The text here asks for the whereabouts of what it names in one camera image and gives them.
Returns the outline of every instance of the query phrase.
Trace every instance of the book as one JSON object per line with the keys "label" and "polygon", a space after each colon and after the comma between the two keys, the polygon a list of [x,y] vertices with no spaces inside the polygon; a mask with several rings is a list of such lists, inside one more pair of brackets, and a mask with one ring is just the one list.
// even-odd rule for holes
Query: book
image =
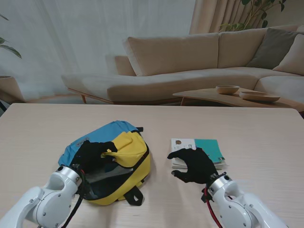
{"label": "book", "polygon": [[[219,144],[216,139],[171,139],[171,151],[178,151],[180,149],[201,148],[214,163],[216,169],[222,169],[225,165],[225,158],[219,150]],[[179,159],[172,159],[173,169],[186,169],[186,163]]]}

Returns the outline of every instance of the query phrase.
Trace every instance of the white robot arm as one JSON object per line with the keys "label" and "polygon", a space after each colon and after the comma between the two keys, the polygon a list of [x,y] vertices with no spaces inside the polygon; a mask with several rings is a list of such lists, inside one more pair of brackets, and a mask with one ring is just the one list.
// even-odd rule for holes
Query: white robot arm
{"label": "white robot arm", "polygon": [[[69,216],[72,198],[82,181],[75,170],[60,166],[43,188],[33,187],[21,197],[0,220],[0,228],[22,228],[24,219],[40,227],[57,228]],[[288,227],[257,196],[240,190],[226,173],[215,176],[207,189],[219,206],[225,228]]]}
{"label": "white robot arm", "polygon": [[226,228],[287,228],[256,195],[244,193],[226,173],[215,177],[208,193],[219,206]]}
{"label": "white robot arm", "polygon": [[71,209],[72,198],[82,182],[73,169],[60,166],[43,187],[33,187],[0,220],[0,228],[22,228],[24,219],[44,228],[57,228]]}

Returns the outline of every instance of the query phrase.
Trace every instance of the sofa leg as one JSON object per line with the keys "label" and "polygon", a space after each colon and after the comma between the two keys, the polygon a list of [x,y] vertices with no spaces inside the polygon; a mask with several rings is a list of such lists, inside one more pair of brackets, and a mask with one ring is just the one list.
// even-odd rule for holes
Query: sofa leg
{"label": "sofa leg", "polygon": [[187,100],[187,98],[183,97],[182,100],[181,100],[180,105],[181,106],[186,106],[186,100]]}
{"label": "sofa leg", "polygon": [[86,97],[81,95],[81,98],[82,98],[83,102],[86,104],[86,99],[85,99]]}

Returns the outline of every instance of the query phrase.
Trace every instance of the wooden table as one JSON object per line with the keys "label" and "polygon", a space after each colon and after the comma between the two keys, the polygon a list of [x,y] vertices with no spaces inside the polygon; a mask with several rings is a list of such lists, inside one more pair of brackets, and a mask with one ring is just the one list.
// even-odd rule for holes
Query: wooden table
{"label": "wooden table", "polygon": [[232,107],[294,108],[298,112],[304,112],[304,104],[296,101],[284,99],[282,97],[278,101],[272,103],[247,101],[239,97],[239,92],[252,92],[252,91],[253,90],[250,89],[240,88],[235,94],[224,95],[224,94],[218,94],[216,92],[216,89],[213,88],[213,89],[184,91],[180,93],[175,93],[173,95],[183,98],[181,102],[182,106],[185,105],[187,100],[189,100],[190,98],[190,99],[212,101],[224,105],[229,105]]}
{"label": "wooden table", "polygon": [[280,108],[13,104],[0,117],[0,217],[29,188],[47,182],[67,145],[114,120],[144,128],[152,155],[141,187],[145,202],[83,201],[69,227],[215,228],[200,200],[204,185],[171,175],[171,138],[217,139],[226,171],[243,190],[258,195],[289,227],[303,227],[304,120]]}

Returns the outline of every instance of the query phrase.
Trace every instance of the wooden bowl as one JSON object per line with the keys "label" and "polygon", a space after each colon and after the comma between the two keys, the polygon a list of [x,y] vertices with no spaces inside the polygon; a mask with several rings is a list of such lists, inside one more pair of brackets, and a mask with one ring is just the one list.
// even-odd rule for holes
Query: wooden bowl
{"label": "wooden bowl", "polygon": [[280,96],[262,93],[262,92],[240,92],[239,96],[244,100],[274,102],[280,99]]}
{"label": "wooden bowl", "polygon": [[239,86],[236,85],[218,85],[215,87],[218,94],[234,94],[238,89]]}

